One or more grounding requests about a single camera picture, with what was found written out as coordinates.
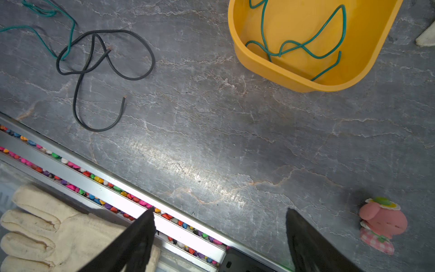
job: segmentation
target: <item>white glove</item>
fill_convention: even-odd
[[[82,214],[32,185],[20,187],[0,219],[12,231],[1,240],[9,255],[1,272],[77,271],[106,248],[125,227]]]

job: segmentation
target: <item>green wire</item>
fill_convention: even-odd
[[[248,41],[246,44],[245,44],[245,46],[246,47],[248,47],[248,45],[249,44],[256,44],[256,45],[258,45],[267,55],[268,55],[268,59],[269,59],[269,61],[270,62],[272,62],[272,58],[271,58],[271,56],[273,56],[273,57],[281,57],[282,55],[284,55],[284,54],[286,54],[286,53],[289,53],[289,52],[292,52],[292,51],[294,51],[294,50],[296,50],[296,49],[299,49],[299,48],[302,48],[303,50],[305,50],[310,56],[312,56],[313,58],[315,58],[315,59],[323,59],[323,58],[325,58],[325,57],[327,57],[327,56],[329,56],[329,55],[331,55],[332,53],[334,53],[336,50],[337,50],[337,48],[338,47],[340,47],[340,45],[343,43],[343,40],[345,39],[345,36],[346,36],[346,26],[347,26],[347,19],[346,19],[346,7],[344,6],[344,5],[340,5],[340,6],[338,6],[336,9],[335,9],[335,11],[332,13],[332,15],[328,18],[328,20],[323,24],[323,26],[321,27],[321,29],[311,38],[311,39],[309,39],[308,41],[306,41],[306,42],[304,42],[303,44],[301,44],[301,43],[299,43],[299,42],[297,42],[297,41],[294,41],[294,40],[287,40],[287,41],[285,41],[285,42],[283,42],[282,43],[282,45],[281,45],[281,47],[280,47],[280,49],[279,49],[279,52],[278,53],[272,53],[271,51],[269,51],[269,48],[268,48],[268,44],[267,44],[267,42],[266,42],[266,38],[264,37],[264,14],[265,14],[265,11],[266,11],[266,6],[267,6],[267,4],[268,4],[268,1],[269,0],[262,0],[260,3],[258,3],[258,4],[256,4],[256,5],[252,5],[252,0],[249,0],[249,7],[251,8],[251,9],[255,9],[255,8],[257,8],[257,7],[259,7],[259,6],[261,6],[262,4],[264,4],[263,5],[263,11],[262,11],[262,13],[261,13],[261,37],[263,38],[263,43],[264,43],[264,46],[261,44],[261,43],[259,43],[259,42],[257,42],[257,41],[254,41],[254,40],[250,40],[250,41]],[[340,39],[340,41],[337,43],[337,45],[333,48],[333,49],[331,49],[331,51],[329,51],[328,53],[326,53],[325,55],[323,55],[323,56],[317,56],[316,54],[314,54],[314,53],[312,53],[307,47],[305,47],[305,45],[307,45],[307,44],[309,44],[310,42],[312,42],[312,41],[314,41],[314,39],[316,39],[319,35],[320,35],[320,33],[325,29],[325,27],[329,24],[329,22],[332,20],[332,18],[334,18],[334,16],[336,15],[336,13],[339,11],[339,10],[342,10],[342,12],[343,12],[343,32],[342,32],[342,34],[341,34],[341,39]],[[287,49],[287,50],[285,50],[285,51],[283,51],[283,49],[284,49],[284,45],[286,45],[286,44],[295,44],[296,46],[295,47],[292,47],[292,48],[290,48],[290,49]],[[341,60],[341,51],[339,51],[338,52],[338,58],[337,58],[337,61],[333,64],[333,65],[331,65],[330,67],[328,67],[328,68],[326,68],[325,70],[323,70],[320,74],[318,74],[317,76],[315,76],[313,79],[311,79],[311,81],[314,81],[314,80],[316,80],[317,78],[319,78],[321,75],[323,75],[324,73],[326,73],[326,72],[328,72],[329,70],[331,70],[332,68],[334,68],[335,66],[337,66],[337,64],[340,62],[340,60]]]
[[[32,10],[33,12],[35,12],[36,14],[38,14],[38,15],[40,15],[40,16],[43,16],[43,17],[53,17],[54,15],[56,15],[58,12],[60,12],[60,13],[62,13],[64,16],[66,16],[66,17],[68,17],[70,20],[71,20],[71,22],[72,22],[72,26],[71,26],[71,32],[70,32],[70,38],[69,38],[69,41],[68,41],[68,50],[67,50],[67,52],[65,53],[65,55],[62,57],[62,59],[61,60],[64,60],[67,56],[68,56],[68,54],[70,53],[70,50],[71,50],[71,42],[72,42],[72,40],[73,40],[73,33],[74,33],[74,28],[75,28],[75,26],[76,26],[76,22],[75,22],[75,20],[71,17],[71,16],[69,16],[66,12],[64,12],[62,9],[60,9],[60,8],[58,8],[56,5],[54,5],[52,2],[50,2],[49,0],[42,0],[42,1],[44,1],[44,2],[46,2],[47,4],[49,4],[50,6],[52,6],[53,8],[55,8],[54,10],[45,10],[45,9],[43,9],[43,8],[40,8],[40,7],[37,7],[37,6],[35,6],[34,4],[31,4],[31,3],[28,3],[28,2],[26,2],[26,0],[22,0],[21,1],[21,3],[23,4],[23,6],[25,6],[25,7],[27,7],[27,8],[29,8],[30,10]],[[21,25],[21,26],[10,26],[10,27],[5,27],[5,28],[2,28],[2,29],[0,29],[0,32],[3,32],[3,31],[8,31],[8,30],[11,30],[11,29],[18,29],[18,28],[27,28],[27,29],[29,29],[29,30],[31,30],[32,32],[34,32],[35,34],[36,34],[36,36],[39,38],[39,40],[41,41],[41,43],[45,46],[45,48],[48,50],[48,52],[54,57],[54,58],[56,58],[57,59],[57,56],[56,56],[56,54],[47,46],[47,44],[44,42],[44,40],[41,38],[41,36],[39,36],[39,34],[37,33],[37,31],[34,29],[34,28],[32,28],[32,27],[30,27],[30,26],[27,26],[27,25]]]

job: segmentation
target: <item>black wire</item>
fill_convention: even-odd
[[[106,46],[104,45],[104,41],[103,41],[103,39],[100,37],[100,35],[98,35],[98,33],[127,33],[127,34],[129,34],[129,35],[135,37],[136,39],[138,39],[138,40],[139,40],[139,41],[140,41],[140,42],[141,42],[141,43],[146,47],[146,49],[148,50],[148,52],[149,52],[150,55],[151,55],[151,67],[150,67],[150,69],[148,70],[148,72],[146,72],[145,74],[143,74],[143,75],[140,76],[140,77],[127,77],[127,76],[124,76],[123,74],[121,74],[121,73],[120,73],[120,72],[115,68],[115,66],[113,66],[113,63],[112,63],[112,61],[111,61],[110,58],[109,58],[109,53],[110,53],[111,50],[106,48]],[[80,75],[80,76],[79,76],[79,79],[78,79],[78,81],[77,81],[76,90],[74,91],[74,99],[73,99],[73,115],[74,115],[74,118],[76,119],[77,123],[79,123],[79,125],[82,126],[82,127],[84,127],[85,129],[87,129],[87,130],[89,130],[89,131],[93,131],[93,132],[102,132],[102,131],[106,131],[106,130],[109,130],[109,129],[113,128],[113,127],[114,127],[114,126],[119,122],[119,120],[121,119],[122,113],[123,113],[123,111],[124,111],[125,96],[122,98],[121,109],[119,110],[118,117],[116,118],[115,122],[113,122],[113,124],[111,124],[111,125],[108,126],[107,128],[101,128],[101,129],[95,129],[95,128],[91,128],[91,127],[87,126],[85,123],[83,123],[82,121],[80,121],[80,119],[79,119],[78,116],[77,116],[77,112],[76,112],[77,95],[78,95],[78,92],[79,92],[79,89],[80,89],[80,84],[81,84],[81,82],[83,81],[83,77],[84,77],[84,75],[85,75],[86,73],[89,73],[89,72],[93,71],[95,68],[97,68],[98,65],[100,65],[100,63],[103,61],[103,59],[106,58],[107,61],[108,61],[108,63],[109,63],[109,65],[110,65],[110,67],[113,69],[113,71],[115,71],[115,73],[116,73],[118,76],[120,76],[120,77],[122,77],[122,78],[124,78],[124,79],[127,79],[127,80],[140,80],[140,79],[143,79],[144,77],[146,77],[147,75],[149,75],[149,74],[151,73],[151,71],[153,70],[154,65],[155,65],[155,63],[156,63],[156,59],[155,59],[155,57],[154,57],[153,51],[151,50],[150,46],[147,44],[147,42],[146,42],[146,41],[145,41],[141,36],[137,35],[137,34],[134,33],[134,32],[131,32],[131,31],[128,31],[128,30],[122,30],[122,29],[119,29],[119,30],[93,30],[93,31],[88,31],[88,32],[82,34],[82,35],[81,35],[80,37],[78,37],[77,39],[75,39],[75,40],[71,43],[71,46],[75,45],[76,43],[78,43],[78,42],[81,41],[83,38],[85,38],[85,37],[87,37],[87,36],[89,36],[89,35],[92,35],[92,42],[91,42],[91,46],[90,46],[89,56],[88,56],[88,58],[87,58],[87,60],[86,60],[85,65],[83,66],[83,69],[82,69],[81,71],[71,71],[71,72],[62,72],[62,71],[60,70],[60,67],[59,67],[60,60],[61,60],[63,54],[68,50],[68,47],[65,47],[65,48],[64,48],[64,49],[59,53],[59,55],[57,56],[57,59],[56,59],[56,69],[57,69],[57,71],[58,71],[61,75],[69,75],[69,74],[79,74],[79,75]],[[95,37],[97,37],[98,40],[100,41],[101,47],[102,47],[103,50],[104,50],[104,54],[103,54],[103,55],[102,55],[102,56],[97,60],[97,62],[96,62],[96,63],[95,63],[91,68],[88,69],[89,63],[90,63],[90,61],[92,60],[92,55],[94,54]]]

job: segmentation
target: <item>yellow plastic container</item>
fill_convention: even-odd
[[[255,5],[261,0],[252,0]],[[286,40],[303,43],[313,37],[341,4],[346,7],[347,32],[341,46],[324,59],[315,59],[297,49],[272,57],[249,40],[263,44],[263,6],[249,7],[249,0],[230,0],[228,24],[239,61],[249,70],[298,92],[340,91],[359,82],[375,63],[402,0],[269,0],[264,15],[264,35],[271,52],[277,53]],[[329,52],[341,38],[343,16],[339,11],[329,25],[306,47],[316,55]],[[284,49],[294,45],[287,44]],[[311,81],[337,61],[340,63]]]

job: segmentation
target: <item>marble tabletop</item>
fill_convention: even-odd
[[[0,111],[94,161],[269,258],[292,266],[285,212],[298,210],[365,271],[429,271],[434,266],[435,48],[414,40],[435,17],[427,0],[405,0],[379,57],[355,86],[301,94],[237,60],[228,0],[72,0],[58,3],[77,21],[74,37],[126,29],[150,44],[156,66],[127,81],[106,62],[81,86],[62,76],[35,35],[0,33]],[[19,0],[0,2],[0,26],[38,27],[55,52],[70,21],[42,18]],[[114,65],[138,76],[150,65],[141,45],[102,35]],[[81,69],[89,40],[65,69]],[[383,195],[402,206],[408,230],[387,256],[359,239],[358,209]]]

